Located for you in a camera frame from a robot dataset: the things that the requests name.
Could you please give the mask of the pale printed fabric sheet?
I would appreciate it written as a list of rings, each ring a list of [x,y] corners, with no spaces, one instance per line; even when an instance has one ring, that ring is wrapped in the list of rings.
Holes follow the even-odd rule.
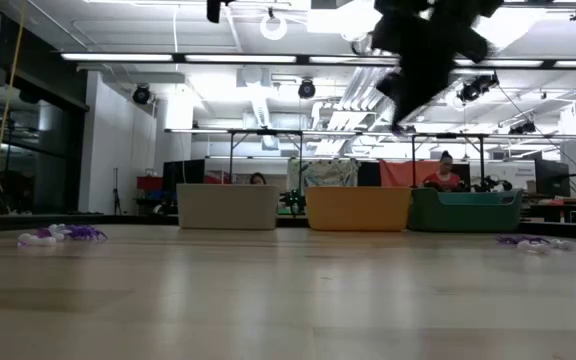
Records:
[[[307,187],[353,187],[358,184],[360,163],[355,160],[290,159],[287,165],[287,185],[290,190],[304,191]]]

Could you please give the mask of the white plastic bin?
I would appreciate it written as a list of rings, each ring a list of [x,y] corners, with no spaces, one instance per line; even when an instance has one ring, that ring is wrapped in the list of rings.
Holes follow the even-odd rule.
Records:
[[[273,185],[178,184],[182,229],[273,230],[279,188]]]

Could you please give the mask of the black tripod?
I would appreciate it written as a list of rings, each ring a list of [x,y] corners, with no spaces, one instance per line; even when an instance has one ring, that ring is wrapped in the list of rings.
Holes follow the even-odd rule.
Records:
[[[121,200],[119,196],[118,185],[118,168],[113,169],[113,214],[115,216],[122,214]]]

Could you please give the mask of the orange fabric sheet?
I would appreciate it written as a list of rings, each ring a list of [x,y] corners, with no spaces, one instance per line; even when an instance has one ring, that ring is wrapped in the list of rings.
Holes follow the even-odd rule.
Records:
[[[379,161],[380,181],[382,187],[412,187],[411,161],[397,163]],[[417,185],[439,168],[438,161],[416,161]]]

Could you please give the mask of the black background monitor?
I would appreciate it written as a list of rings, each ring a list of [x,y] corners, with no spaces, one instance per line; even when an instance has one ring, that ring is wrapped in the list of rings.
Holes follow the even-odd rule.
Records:
[[[555,161],[535,160],[535,186],[540,195],[570,196],[569,166]]]
[[[163,164],[162,191],[166,201],[175,201],[178,184],[203,184],[205,160],[184,160],[165,162]]]

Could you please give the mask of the background black rig frame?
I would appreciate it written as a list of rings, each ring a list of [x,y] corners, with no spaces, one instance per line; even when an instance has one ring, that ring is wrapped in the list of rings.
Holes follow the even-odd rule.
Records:
[[[297,148],[299,152],[298,193],[300,195],[303,194],[302,164],[303,164],[304,132],[302,130],[259,128],[259,129],[227,129],[226,132],[230,135],[229,175],[231,181],[234,181],[233,161],[234,161],[234,150],[237,147],[237,144],[234,142],[234,139],[237,134],[243,134],[242,140],[244,140],[250,134],[254,134],[257,136],[273,136],[273,137],[284,135],[288,140],[293,142],[293,145]]]
[[[417,137],[422,138],[436,138],[436,139],[458,139],[458,138],[477,138],[479,140],[479,153],[480,153],[480,186],[483,187],[485,184],[484,177],[485,177],[485,166],[484,166],[484,139],[489,137],[488,134],[483,133],[475,133],[475,134],[466,134],[466,133],[454,133],[454,132],[442,132],[442,133],[410,133],[407,137],[411,140],[412,144],[412,160],[411,160],[411,168],[412,168],[412,187],[417,187],[417,177],[416,177],[416,144],[415,140]]]

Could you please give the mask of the green plastic bin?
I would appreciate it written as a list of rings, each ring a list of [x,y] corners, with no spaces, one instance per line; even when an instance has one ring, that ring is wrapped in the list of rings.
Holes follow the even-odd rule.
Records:
[[[513,232],[520,221],[523,193],[412,191],[408,228],[419,232]]]

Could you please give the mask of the orange plastic bin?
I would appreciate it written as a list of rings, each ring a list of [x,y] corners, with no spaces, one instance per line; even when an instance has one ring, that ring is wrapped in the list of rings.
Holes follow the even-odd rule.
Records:
[[[400,232],[407,227],[412,190],[407,187],[309,187],[309,226],[317,231]]]

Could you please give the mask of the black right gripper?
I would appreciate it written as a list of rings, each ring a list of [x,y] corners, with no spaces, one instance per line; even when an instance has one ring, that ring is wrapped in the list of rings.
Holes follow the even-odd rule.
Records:
[[[489,42],[473,29],[481,17],[490,18],[504,0],[375,0],[381,19],[370,32],[371,47],[402,55],[406,47],[428,46],[407,53],[407,82],[389,72],[376,89],[394,104],[392,131],[449,85],[454,59],[474,63],[489,54]]]

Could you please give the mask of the red storage box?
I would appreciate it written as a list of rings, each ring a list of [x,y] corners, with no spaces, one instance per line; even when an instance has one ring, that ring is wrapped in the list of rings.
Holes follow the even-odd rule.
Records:
[[[144,192],[160,191],[163,187],[163,178],[158,176],[138,176],[136,188]]]

